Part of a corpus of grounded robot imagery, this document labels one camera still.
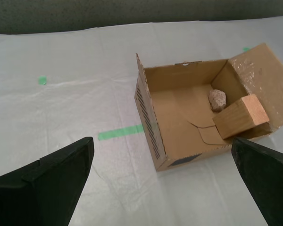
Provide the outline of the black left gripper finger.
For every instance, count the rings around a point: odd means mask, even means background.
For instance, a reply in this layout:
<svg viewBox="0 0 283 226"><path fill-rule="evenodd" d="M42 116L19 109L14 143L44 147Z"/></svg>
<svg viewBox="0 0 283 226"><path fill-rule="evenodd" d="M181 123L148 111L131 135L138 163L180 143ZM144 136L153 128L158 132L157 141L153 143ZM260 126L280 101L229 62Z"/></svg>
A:
<svg viewBox="0 0 283 226"><path fill-rule="evenodd" d="M283 226L283 153L236 137L231 154L267 224Z"/></svg>
<svg viewBox="0 0 283 226"><path fill-rule="evenodd" d="M0 226L67 226L94 157L84 137L0 176Z"/></svg>

